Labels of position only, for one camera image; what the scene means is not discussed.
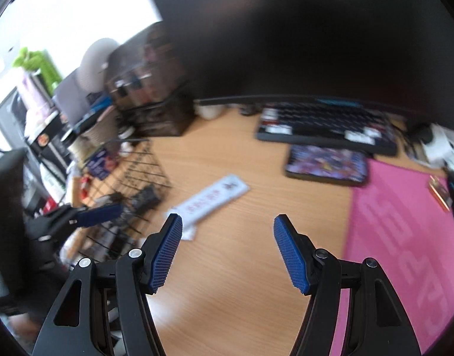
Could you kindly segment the small black sachet box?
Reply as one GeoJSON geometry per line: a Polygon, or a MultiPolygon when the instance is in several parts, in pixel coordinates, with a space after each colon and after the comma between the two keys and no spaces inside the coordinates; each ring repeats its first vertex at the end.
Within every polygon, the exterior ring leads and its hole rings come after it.
{"type": "Polygon", "coordinates": [[[145,186],[123,202],[121,220],[130,222],[135,217],[141,218],[147,211],[155,209],[160,203],[161,197],[157,189],[153,185],[145,186]]]}

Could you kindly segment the long white red-text sachet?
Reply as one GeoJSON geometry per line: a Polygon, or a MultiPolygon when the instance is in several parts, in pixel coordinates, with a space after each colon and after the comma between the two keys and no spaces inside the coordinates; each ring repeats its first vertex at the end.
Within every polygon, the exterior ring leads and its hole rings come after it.
{"type": "Polygon", "coordinates": [[[237,175],[230,174],[205,187],[199,193],[172,207],[167,214],[178,214],[183,221],[181,239],[192,241],[196,236],[196,224],[216,209],[242,197],[250,187],[237,175]]]}

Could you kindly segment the red cigarette pack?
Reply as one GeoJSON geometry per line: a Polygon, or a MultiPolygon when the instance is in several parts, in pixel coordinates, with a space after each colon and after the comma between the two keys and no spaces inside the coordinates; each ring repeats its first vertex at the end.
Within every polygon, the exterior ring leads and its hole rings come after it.
{"type": "Polygon", "coordinates": [[[84,200],[88,197],[91,182],[92,182],[92,179],[89,175],[83,175],[81,177],[80,190],[79,190],[79,195],[80,195],[81,200],[84,200]]]}

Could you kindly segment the blue luncheon meat tin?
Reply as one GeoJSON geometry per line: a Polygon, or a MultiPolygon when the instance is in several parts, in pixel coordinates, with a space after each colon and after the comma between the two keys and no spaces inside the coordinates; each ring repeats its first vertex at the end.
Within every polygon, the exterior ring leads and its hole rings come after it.
{"type": "Polygon", "coordinates": [[[105,180],[118,166],[117,156],[106,148],[98,149],[87,161],[86,170],[100,181],[105,180]]]}

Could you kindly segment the smartphone with lit screen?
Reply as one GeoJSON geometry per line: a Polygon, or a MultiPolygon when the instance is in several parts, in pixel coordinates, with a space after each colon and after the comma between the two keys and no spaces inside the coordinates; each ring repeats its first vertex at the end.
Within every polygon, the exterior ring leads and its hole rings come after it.
{"type": "Polygon", "coordinates": [[[309,182],[362,187],[368,181],[368,159],[357,151],[292,145],[284,173],[309,182]]]}

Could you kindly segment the woven brown basket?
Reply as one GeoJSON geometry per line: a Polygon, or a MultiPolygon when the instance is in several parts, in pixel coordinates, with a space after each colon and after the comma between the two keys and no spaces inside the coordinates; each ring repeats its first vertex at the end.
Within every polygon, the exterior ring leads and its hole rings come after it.
{"type": "Polygon", "coordinates": [[[118,127],[113,117],[104,117],[99,120],[93,115],[81,120],[73,130],[87,139],[93,147],[100,148],[105,145],[110,152],[114,150],[114,141],[118,138],[118,127]]]}

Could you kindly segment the pink desk mat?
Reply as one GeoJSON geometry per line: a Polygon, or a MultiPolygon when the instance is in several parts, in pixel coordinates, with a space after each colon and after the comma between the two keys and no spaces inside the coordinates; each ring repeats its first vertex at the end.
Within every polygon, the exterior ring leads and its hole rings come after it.
{"type": "Polygon", "coordinates": [[[429,174],[372,160],[352,191],[343,258],[376,259],[427,351],[454,316],[454,217],[431,195],[429,174]]]}

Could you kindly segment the dark mechanical keyboard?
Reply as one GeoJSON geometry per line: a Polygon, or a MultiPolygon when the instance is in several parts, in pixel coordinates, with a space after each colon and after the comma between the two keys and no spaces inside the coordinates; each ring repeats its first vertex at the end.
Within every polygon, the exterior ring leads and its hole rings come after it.
{"type": "Polygon", "coordinates": [[[382,112],[335,104],[278,103],[262,110],[255,133],[262,142],[313,145],[394,157],[397,142],[382,112]]]}

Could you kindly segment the small ceramic vase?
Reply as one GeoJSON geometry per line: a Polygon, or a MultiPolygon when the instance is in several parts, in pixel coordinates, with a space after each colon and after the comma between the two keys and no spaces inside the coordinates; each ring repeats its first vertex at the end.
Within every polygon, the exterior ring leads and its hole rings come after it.
{"type": "Polygon", "coordinates": [[[226,107],[222,104],[216,105],[195,105],[195,112],[203,120],[215,120],[219,118],[223,112],[225,111],[226,107]]]}

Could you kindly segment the gold lighter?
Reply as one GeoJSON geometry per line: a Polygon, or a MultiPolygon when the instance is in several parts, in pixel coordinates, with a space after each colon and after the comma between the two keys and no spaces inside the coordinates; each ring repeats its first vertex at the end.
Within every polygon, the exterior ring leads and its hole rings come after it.
{"type": "Polygon", "coordinates": [[[438,177],[432,175],[429,177],[428,189],[430,194],[438,202],[440,207],[444,211],[450,212],[452,207],[452,199],[450,197],[449,191],[440,182],[438,177]]]}

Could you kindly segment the white round fan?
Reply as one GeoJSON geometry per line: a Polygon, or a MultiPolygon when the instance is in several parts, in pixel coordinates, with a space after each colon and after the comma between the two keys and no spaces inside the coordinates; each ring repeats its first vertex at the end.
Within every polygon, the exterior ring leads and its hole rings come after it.
{"type": "Polygon", "coordinates": [[[80,87],[88,93],[104,89],[104,79],[111,53],[119,47],[114,39],[99,39],[89,46],[77,71],[80,87]]]}

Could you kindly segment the dark acrylic drawer organizer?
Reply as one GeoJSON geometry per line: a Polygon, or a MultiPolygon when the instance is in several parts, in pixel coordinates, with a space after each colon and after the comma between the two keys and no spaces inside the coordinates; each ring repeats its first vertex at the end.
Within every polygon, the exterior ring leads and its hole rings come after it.
{"type": "Polygon", "coordinates": [[[161,22],[111,52],[104,84],[122,120],[144,137],[179,137],[196,117],[186,71],[161,22]]]}

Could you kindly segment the white power adapter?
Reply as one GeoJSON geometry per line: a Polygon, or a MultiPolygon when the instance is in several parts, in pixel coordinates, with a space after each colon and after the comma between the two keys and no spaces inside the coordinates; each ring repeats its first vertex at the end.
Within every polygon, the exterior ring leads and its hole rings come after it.
{"type": "Polygon", "coordinates": [[[421,143],[426,160],[432,164],[441,164],[454,158],[454,131],[438,124],[429,126],[431,140],[421,143]]]}

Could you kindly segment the black curved monitor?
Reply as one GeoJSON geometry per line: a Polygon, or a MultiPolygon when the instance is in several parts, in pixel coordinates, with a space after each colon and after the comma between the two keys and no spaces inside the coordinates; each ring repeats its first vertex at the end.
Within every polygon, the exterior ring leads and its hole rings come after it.
{"type": "Polygon", "coordinates": [[[441,0],[153,1],[201,101],[348,101],[454,129],[441,0]]]}

